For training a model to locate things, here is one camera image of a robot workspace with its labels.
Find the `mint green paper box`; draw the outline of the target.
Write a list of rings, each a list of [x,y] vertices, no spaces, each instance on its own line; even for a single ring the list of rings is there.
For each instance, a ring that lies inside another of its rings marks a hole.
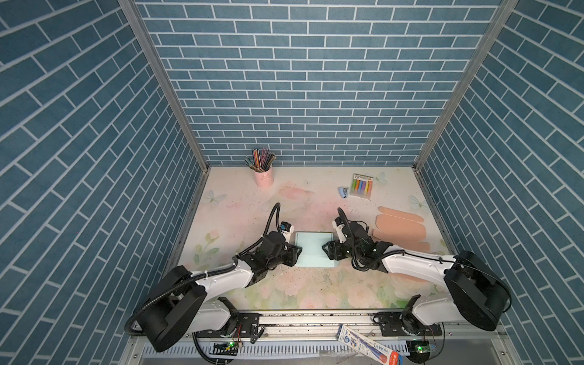
[[[298,256],[295,267],[304,268],[334,268],[339,265],[339,261],[330,259],[323,246],[333,241],[331,232],[296,232],[295,244],[302,249]]]

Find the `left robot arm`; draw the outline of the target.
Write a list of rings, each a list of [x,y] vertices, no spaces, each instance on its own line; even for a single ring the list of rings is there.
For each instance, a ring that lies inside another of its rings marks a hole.
[[[185,266],[171,269],[146,295],[126,321],[124,331],[146,337],[152,347],[166,351],[188,333],[226,331],[236,325],[237,310],[222,295],[250,287],[278,266],[296,265],[302,249],[289,243],[294,228],[279,220],[276,203],[261,237],[232,258],[232,263],[203,272]]]

